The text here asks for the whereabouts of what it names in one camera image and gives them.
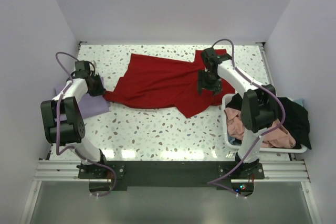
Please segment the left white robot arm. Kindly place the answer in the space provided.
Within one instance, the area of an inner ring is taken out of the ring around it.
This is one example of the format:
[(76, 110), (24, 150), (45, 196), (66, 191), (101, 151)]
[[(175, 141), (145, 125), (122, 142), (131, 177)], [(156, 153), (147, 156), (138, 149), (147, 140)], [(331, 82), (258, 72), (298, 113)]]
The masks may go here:
[(75, 153), (81, 164), (90, 166), (97, 178), (108, 174), (109, 165), (102, 150), (95, 147), (86, 137), (86, 128), (78, 102), (84, 95), (91, 97), (104, 95), (101, 77), (90, 61), (76, 61), (74, 74), (71, 74), (65, 87), (53, 99), (40, 105), (45, 137), (55, 145), (56, 155), (66, 151)]

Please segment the red t shirt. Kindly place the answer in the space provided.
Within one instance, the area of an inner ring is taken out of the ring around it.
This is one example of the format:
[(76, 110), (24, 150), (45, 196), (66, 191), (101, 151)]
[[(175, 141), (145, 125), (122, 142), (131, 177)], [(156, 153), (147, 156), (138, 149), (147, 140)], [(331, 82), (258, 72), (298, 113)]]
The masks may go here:
[(211, 105), (221, 105), (224, 95), (235, 93), (225, 80), (217, 95), (209, 90), (198, 93), (198, 72), (204, 68), (199, 50), (192, 62), (132, 54), (124, 76), (103, 97), (135, 109), (176, 107), (186, 118), (191, 118)]

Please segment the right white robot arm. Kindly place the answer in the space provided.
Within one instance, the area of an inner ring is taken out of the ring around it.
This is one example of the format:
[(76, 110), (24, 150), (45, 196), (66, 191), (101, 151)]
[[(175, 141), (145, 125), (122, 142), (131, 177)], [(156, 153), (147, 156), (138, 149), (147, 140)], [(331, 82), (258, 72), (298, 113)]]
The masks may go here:
[(197, 91), (209, 90), (212, 95), (222, 91), (222, 80), (227, 81), (242, 98), (240, 118), (245, 128), (243, 142), (238, 150), (234, 173), (246, 178), (253, 171), (261, 147), (262, 134), (278, 117), (276, 91), (272, 85), (265, 86), (233, 65), (229, 54), (219, 55), (214, 48), (201, 52), (205, 70), (198, 72)]

